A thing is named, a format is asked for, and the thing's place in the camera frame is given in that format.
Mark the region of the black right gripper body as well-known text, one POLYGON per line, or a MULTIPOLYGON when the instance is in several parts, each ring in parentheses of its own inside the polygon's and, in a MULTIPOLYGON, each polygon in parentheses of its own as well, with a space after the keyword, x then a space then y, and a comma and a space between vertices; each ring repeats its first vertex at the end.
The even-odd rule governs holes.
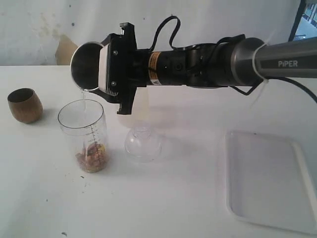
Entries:
POLYGON ((147 51, 137 49, 133 24, 121 23, 120 28, 123 33, 109 44, 107 86, 118 100, 117 114, 130 115, 137 87, 146 86, 139 67, 147 51))

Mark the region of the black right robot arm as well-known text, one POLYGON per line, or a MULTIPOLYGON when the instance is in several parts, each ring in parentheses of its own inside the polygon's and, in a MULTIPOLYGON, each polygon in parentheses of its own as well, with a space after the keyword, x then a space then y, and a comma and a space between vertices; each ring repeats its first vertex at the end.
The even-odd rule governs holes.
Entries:
POLYGON ((94 92, 119 104, 121 115, 132 113, 137 88, 149 85, 253 91, 265 80, 317 76, 316 38, 268 45, 238 35, 156 52, 136 47, 132 25, 123 29, 124 34, 97 46, 90 72, 94 92))

